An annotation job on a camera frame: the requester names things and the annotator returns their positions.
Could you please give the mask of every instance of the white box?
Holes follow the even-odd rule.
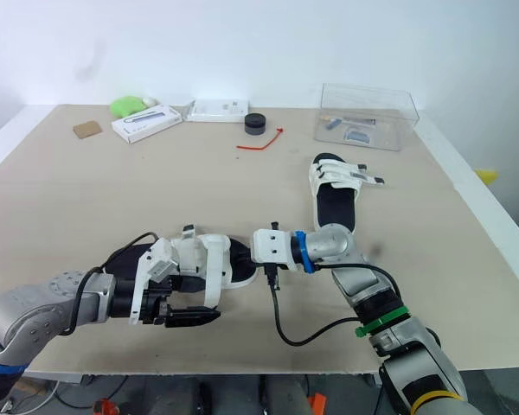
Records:
[[[184,119],[203,123],[243,123],[248,114],[245,99],[197,99],[185,109]]]
[[[127,143],[132,144],[175,124],[183,117],[167,105],[156,105],[112,122],[112,128]]]

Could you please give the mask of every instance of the white table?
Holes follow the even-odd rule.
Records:
[[[261,111],[268,119],[263,137],[247,136],[239,124],[186,123],[129,145],[111,131],[105,106],[55,108],[0,165],[0,291],[85,270],[146,230],[172,236],[195,223],[247,242],[273,220],[284,229],[311,229],[308,165],[319,152],[335,152],[387,181],[362,190],[356,239],[365,252],[381,246],[376,264],[393,273],[410,310],[439,332],[458,368],[519,366],[519,261],[498,250],[488,223],[485,232],[472,201],[465,203],[472,191],[451,182],[453,171],[447,176],[418,137],[401,152],[319,143],[311,138],[314,111]],[[104,132],[79,140],[73,125],[90,119]],[[418,130],[432,128],[423,123]],[[268,150],[235,149],[263,143],[276,126],[285,133]],[[450,160],[446,149],[434,152],[442,140],[426,144]],[[280,280],[283,325],[292,338],[350,314],[328,272],[283,272]],[[365,373],[379,366],[352,324],[306,347],[286,346],[262,275],[224,291],[220,309],[221,318],[200,328],[130,327],[125,319],[84,326],[51,341],[29,369]]]

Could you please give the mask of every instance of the black cable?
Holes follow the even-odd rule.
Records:
[[[48,389],[48,381],[44,382],[41,387],[39,387],[35,393],[32,393],[30,394],[29,396],[26,396],[25,398],[23,399],[20,399],[18,402],[14,402],[14,406],[9,410],[8,413],[11,413],[12,415],[15,415],[12,411],[16,411],[16,412],[24,412],[24,411],[20,411],[19,410],[19,407],[22,406],[27,400],[29,399],[32,399],[32,398],[35,398],[36,396],[38,396],[38,394],[44,389]]]
[[[429,329],[428,327],[425,327],[426,331],[431,333],[432,337],[434,337],[434,340],[436,341],[436,344],[439,345],[440,348],[442,348],[442,343],[440,342],[439,335],[436,334],[436,332],[433,329]]]
[[[384,387],[381,386],[381,390],[379,391],[379,396],[377,397],[377,403],[375,405],[375,409],[373,410],[373,415],[377,415],[379,408],[381,407],[382,395],[384,394]]]
[[[401,299],[401,293],[400,289],[398,288],[398,284],[396,283],[396,280],[392,275],[390,275],[388,272],[384,271],[382,268],[379,268],[378,266],[371,265],[371,264],[328,264],[328,265],[313,265],[316,269],[322,270],[324,268],[366,268],[368,270],[377,271],[384,275],[386,278],[388,278],[388,281],[390,281],[390,284],[392,284],[392,287],[394,288],[394,292],[396,293],[396,296]]]
[[[143,233],[139,237],[133,239],[131,242],[129,242],[127,245],[123,246],[121,249],[118,249],[115,251],[112,255],[109,256],[109,258],[106,260],[104,264],[101,266],[94,266],[89,272],[85,274],[85,276],[81,279],[79,282],[79,287],[77,288],[77,292],[75,294],[75,299],[73,302],[73,310],[71,312],[71,320],[69,322],[69,327],[59,333],[59,335],[71,335],[75,329],[77,328],[77,318],[79,317],[79,307],[80,307],[80,300],[83,297],[83,290],[85,289],[85,285],[88,282],[88,279],[94,274],[94,273],[100,273],[104,268],[106,268],[115,258],[117,258],[119,255],[121,255],[123,252],[125,252],[127,249],[129,249],[131,246],[139,242],[141,239],[146,238],[147,236],[154,237],[155,240],[158,240],[159,238],[157,235],[153,232],[147,232]]]
[[[59,333],[59,335],[71,335],[75,331],[75,328],[77,327],[77,317],[79,316],[80,299],[83,297],[83,290],[85,289],[87,281],[96,272],[102,272],[102,269],[99,266],[95,266],[89,272],[87,272],[79,282],[79,287],[77,288],[77,293],[75,294],[75,299],[73,302],[73,310],[71,311],[69,327],[67,330]]]
[[[125,384],[125,382],[129,379],[129,375],[126,375],[123,380],[121,381],[121,383],[115,388],[113,389],[113,392],[110,393],[108,395],[108,397],[106,399],[111,399],[113,398],[113,395],[115,395],[117,392],[119,392],[119,389],[121,389],[123,387],[123,385]],[[58,399],[58,401],[62,404],[62,405],[65,405],[65,406],[68,406],[69,408],[73,408],[73,409],[92,409],[94,404],[90,405],[90,406],[79,406],[79,405],[73,405],[73,404],[70,404],[69,402],[66,402],[65,400],[63,400],[63,398],[60,397],[60,394],[58,392],[55,392],[54,393],[54,396],[56,399]]]
[[[283,339],[283,342],[288,344],[289,346],[294,346],[295,348],[299,346],[304,346],[305,344],[308,344],[309,342],[314,341],[317,339],[320,335],[322,335],[325,331],[332,329],[333,327],[337,326],[338,324],[342,324],[343,322],[359,322],[359,318],[357,317],[346,317],[341,318],[340,320],[336,320],[330,324],[327,324],[317,332],[315,332],[313,335],[309,336],[306,339],[303,339],[300,342],[295,342],[290,340],[288,337],[286,337],[285,333],[283,333],[283,329],[280,327],[280,316],[279,316],[279,301],[277,299],[277,291],[274,287],[270,287],[271,289],[271,296],[273,299],[273,308],[275,310],[275,325],[277,326],[277,333],[279,333],[279,336],[281,339]]]
[[[139,242],[141,239],[144,239],[146,238],[147,236],[151,236],[152,238],[154,238],[154,240],[157,242],[157,240],[159,239],[159,237],[157,236],[156,233],[154,232],[147,232],[147,233],[143,233],[142,235],[140,235],[139,237],[133,239],[131,242],[129,242],[127,245],[123,246],[122,248],[118,249],[116,252],[112,253],[112,255],[110,255],[108,257],[108,259],[106,260],[106,262],[104,264],[102,264],[100,266],[100,268],[106,268],[109,264],[111,264],[111,262],[119,257],[122,253],[124,253],[127,249],[129,249],[131,246],[135,245],[137,242]]]
[[[305,377],[305,397],[306,398],[309,398],[310,397],[310,393],[311,393],[311,388],[310,388],[310,376],[308,376],[307,373],[304,373],[304,377]]]

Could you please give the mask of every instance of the wire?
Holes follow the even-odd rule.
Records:
[[[119,255],[121,255],[123,252],[125,252],[127,249],[129,249],[131,246],[139,242],[141,239],[146,238],[147,236],[152,236],[156,241],[159,239],[157,235],[153,232],[147,232],[143,233],[139,237],[133,239],[131,242],[129,242],[127,245],[123,246],[121,249],[118,249],[113,254],[111,254],[106,262],[102,264],[101,266],[94,266],[89,272],[85,274],[85,276],[81,279],[79,283],[79,287],[77,288],[77,292],[75,294],[75,299],[73,302],[73,310],[71,312],[71,320],[69,322],[69,327],[65,330],[59,333],[59,335],[71,335],[75,329],[77,328],[77,318],[79,317],[79,307],[80,307],[80,300],[83,297],[83,291],[85,289],[85,285],[87,284],[88,280],[94,273],[100,273],[104,268],[106,268],[115,258],[117,258]]]
[[[44,383],[41,385],[41,387],[39,387],[39,388],[37,389],[37,391],[36,391],[35,393],[32,393],[32,394],[30,394],[29,396],[26,396],[25,398],[19,400],[18,402],[14,402],[14,406],[13,406],[13,408],[10,409],[10,411],[13,411],[14,409],[15,409],[15,410],[19,410],[19,409],[23,406],[23,404],[24,404],[25,402],[27,402],[28,400],[30,400],[30,399],[32,399],[32,398],[36,398],[36,397],[38,396],[38,394],[39,394],[42,390],[45,390],[45,389],[47,388],[47,386],[48,386],[48,382],[46,381],[46,382],[44,382]]]
[[[267,147],[269,147],[273,141],[275,141],[277,138],[279,138],[279,136],[283,133],[283,129],[282,128],[278,128],[277,129],[277,134],[275,134],[275,137],[273,137],[271,139],[271,141],[269,143],[267,143],[266,145],[264,145],[263,147],[248,147],[247,145],[237,145],[236,148],[237,149],[242,149],[242,150],[258,150],[258,151],[262,151],[262,150],[265,150]]]
[[[442,343],[440,342],[439,335],[436,334],[436,332],[433,329],[429,329],[428,327],[425,327],[426,331],[431,333],[432,337],[434,337],[434,340],[436,341],[436,344],[439,345],[440,348],[442,348]]]
[[[121,381],[121,383],[115,389],[113,389],[113,392],[110,393],[106,399],[113,398],[113,395],[115,395],[117,392],[119,392],[119,390],[123,387],[123,385],[125,384],[125,382],[128,379],[129,379],[129,375],[126,375],[123,378],[123,380]],[[60,394],[58,392],[54,392],[54,396],[55,396],[56,399],[58,399],[58,401],[62,405],[65,405],[65,406],[67,406],[69,408],[73,408],[73,409],[92,409],[93,408],[93,405],[79,406],[79,405],[70,404],[69,402],[66,402],[65,400],[63,400],[63,398],[60,397]]]
[[[280,315],[279,315],[279,301],[277,299],[277,291],[274,287],[271,288],[271,296],[273,298],[273,308],[275,310],[275,325],[277,326],[277,333],[279,333],[279,336],[281,339],[283,339],[283,342],[288,344],[289,346],[294,346],[295,348],[299,346],[304,346],[305,344],[308,344],[309,342],[314,341],[317,339],[320,335],[322,335],[325,331],[332,329],[333,327],[337,326],[338,324],[342,324],[343,322],[359,322],[359,318],[357,317],[346,317],[341,318],[340,320],[336,320],[330,324],[327,324],[320,330],[316,331],[313,335],[309,336],[306,339],[303,339],[300,342],[295,342],[293,340],[290,340],[288,337],[286,337],[285,333],[283,333],[283,329],[280,327]]]
[[[40,404],[35,406],[33,409],[29,409],[28,411],[25,411],[25,412],[1,412],[1,415],[2,414],[8,414],[8,415],[28,415],[29,413],[33,413],[33,412],[41,409],[43,406],[45,406],[54,397],[55,391],[58,390],[58,386],[59,385],[60,385],[60,381],[58,380],[58,381],[55,382],[54,389],[52,389],[52,392],[47,396],[47,398],[45,400],[43,400]]]
[[[384,394],[384,387],[381,386],[381,390],[379,391],[379,396],[377,396],[377,403],[375,404],[375,409],[373,410],[373,415],[377,415],[379,408],[381,407],[382,395]]]
[[[311,387],[310,387],[310,376],[308,376],[307,373],[304,373],[304,377],[305,377],[305,397],[306,398],[309,398],[310,397],[310,393],[311,393]]]
[[[388,278],[388,281],[390,281],[390,284],[392,284],[392,287],[394,288],[394,292],[396,293],[396,296],[398,296],[399,299],[401,299],[401,293],[400,288],[398,288],[398,284],[396,283],[396,280],[392,275],[390,275],[388,272],[384,271],[382,268],[379,268],[378,266],[371,265],[371,264],[328,264],[328,265],[317,265],[315,264],[316,271],[322,270],[324,268],[366,268],[368,270],[377,271],[384,275],[386,278]]]
[[[154,240],[157,242],[159,240],[159,237],[154,232],[147,232],[143,233],[142,235],[138,236],[137,238],[133,239],[131,242],[129,242],[127,245],[123,246],[121,249],[118,249],[116,252],[114,252],[112,255],[108,257],[106,262],[100,266],[100,268],[106,268],[111,262],[119,257],[122,253],[124,253],[127,249],[129,249],[131,246],[135,245],[137,242],[139,242],[141,239],[146,238],[147,236],[151,236],[154,238]]]

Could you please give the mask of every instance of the transparent container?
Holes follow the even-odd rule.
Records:
[[[418,120],[406,91],[324,84],[314,138],[398,151]]]

